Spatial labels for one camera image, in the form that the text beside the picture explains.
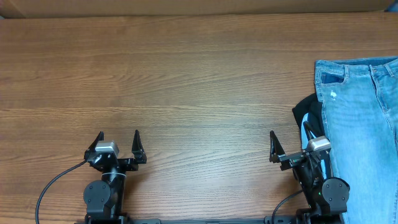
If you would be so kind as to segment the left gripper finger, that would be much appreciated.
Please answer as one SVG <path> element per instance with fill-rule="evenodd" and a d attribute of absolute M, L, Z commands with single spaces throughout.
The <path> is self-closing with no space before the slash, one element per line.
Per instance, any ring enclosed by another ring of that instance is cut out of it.
<path fill-rule="evenodd" d="M 134 159 L 137 164 L 146 164 L 147 163 L 146 152 L 142 146 L 140 133 L 137 129 L 135 130 L 135 133 L 134 133 L 134 139 L 133 139 L 133 143 L 132 143 L 131 152 L 133 153 Z"/>
<path fill-rule="evenodd" d="M 97 144 L 103 140 L 104 140 L 104 132 L 100 131 L 99 134 L 97 135 L 96 139 L 88 147 L 87 151 L 90 151 L 90 152 L 95 151 Z"/>

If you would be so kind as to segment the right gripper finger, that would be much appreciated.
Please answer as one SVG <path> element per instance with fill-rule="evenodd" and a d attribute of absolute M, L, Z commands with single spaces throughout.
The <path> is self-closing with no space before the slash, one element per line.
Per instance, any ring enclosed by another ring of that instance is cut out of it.
<path fill-rule="evenodd" d="M 315 139 L 317 137 L 317 132 L 312 128 L 308 121 L 303 122 L 303 127 L 308 140 Z"/>
<path fill-rule="evenodd" d="M 270 131 L 270 141 L 271 141 L 271 148 L 270 148 L 270 156 L 269 161 L 273 163 L 279 163 L 280 158 L 285 156 L 285 151 L 280 144 L 275 132 Z"/>

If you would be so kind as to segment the light blue denim jeans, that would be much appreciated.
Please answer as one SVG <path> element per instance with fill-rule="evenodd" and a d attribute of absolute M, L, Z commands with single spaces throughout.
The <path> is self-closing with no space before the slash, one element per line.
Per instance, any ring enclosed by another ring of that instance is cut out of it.
<path fill-rule="evenodd" d="M 397 57 L 317 60 L 315 91 L 345 223 L 397 223 Z"/>

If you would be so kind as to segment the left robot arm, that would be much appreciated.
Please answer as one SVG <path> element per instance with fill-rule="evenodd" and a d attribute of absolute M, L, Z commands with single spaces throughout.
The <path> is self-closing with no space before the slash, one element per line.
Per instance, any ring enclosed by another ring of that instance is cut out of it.
<path fill-rule="evenodd" d="M 139 131 L 134 133 L 133 157 L 119 158 L 119 148 L 114 141 L 106 142 L 100 132 L 85 151 L 84 159 L 90 167 L 101 172 L 100 180 L 89 183 L 84 192 L 86 203 L 85 223 L 131 223 L 122 212 L 126 173 L 137 171 L 147 162 Z"/>

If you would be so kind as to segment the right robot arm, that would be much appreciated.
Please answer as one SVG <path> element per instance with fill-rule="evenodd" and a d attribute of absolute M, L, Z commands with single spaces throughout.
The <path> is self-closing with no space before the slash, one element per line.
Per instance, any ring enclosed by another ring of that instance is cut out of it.
<path fill-rule="evenodd" d="M 343 223 L 342 214 L 347 211 L 350 186 L 345 180 L 333 175 L 330 140 L 314 131 L 307 121 L 303 125 L 308 144 L 305 149 L 290 155 L 285 153 L 275 132 L 270 132 L 269 160 L 279 163 L 282 171 L 292 169 L 302 188 L 276 206 L 270 222 L 279 223 L 280 218 L 276 215 L 278 209 L 303 193 L 308 208 L 300 208 L 294 216 L 285 217 L 286 223 Z"/>

